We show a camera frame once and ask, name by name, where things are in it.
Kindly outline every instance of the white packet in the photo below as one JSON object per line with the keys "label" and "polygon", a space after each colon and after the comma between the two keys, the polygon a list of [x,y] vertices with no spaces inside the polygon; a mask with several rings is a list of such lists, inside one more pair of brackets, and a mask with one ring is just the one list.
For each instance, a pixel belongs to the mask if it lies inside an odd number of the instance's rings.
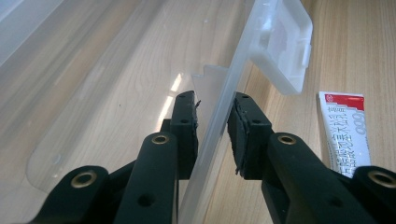
{"label": "white packet", "polygon": [[331,168],[352,177],[359,166],[371,165],[362,94],[319,92],[330,151]]}

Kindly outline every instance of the wood grain surface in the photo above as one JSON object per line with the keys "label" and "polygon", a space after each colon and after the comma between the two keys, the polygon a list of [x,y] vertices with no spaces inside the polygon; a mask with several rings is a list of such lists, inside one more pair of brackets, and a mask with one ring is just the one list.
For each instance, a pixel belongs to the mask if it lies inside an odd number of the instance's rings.
{"label": "wood grain surface", "polygon": [[[134,160],[191,76],[230,65],[246,2],[63,1],[0,66],[0,223],[30,220],[76,167]],[[372,164],[396,172],[396,2],[302,2],[314,24],[303,93],[281,95],[254,65],[245,93],[327,165],[317,94],[362,93]],[[261,183],[234,174],[230,149],[217,166],[205,223],[271,223]]]}

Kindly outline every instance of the clear plastic container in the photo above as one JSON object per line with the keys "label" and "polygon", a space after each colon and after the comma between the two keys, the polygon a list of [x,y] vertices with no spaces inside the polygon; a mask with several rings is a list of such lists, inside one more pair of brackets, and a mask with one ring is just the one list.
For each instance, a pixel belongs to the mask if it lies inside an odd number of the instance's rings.
{"label": "clear plastic container", "polygon": [[[0,27],[13,24],[4,21],[31,2],[7,5]],[[191,180],[181,189],[179,220],[202,222],[215,183],[208,180],[217,178],[225,148],[219,145],[228,143],[221,137],[233,95],[245,88],[250,59],[269,75],[260,63],[267,53],[257,41],[269,32],[262,29],[266,20],[283,15],[265,14],[273,7],[286,5],[83,0],[24,9],[26,15],[38,10],[42,19],[0,63],[0,222],[32,219],[77,167],[99,165],[111,173],[135,160],[144,138],[170,118],[175,96],[190,90],[202,101],[200,147]],[[302,12],[296,18],[306,21],[302,15],[307,17]]]}

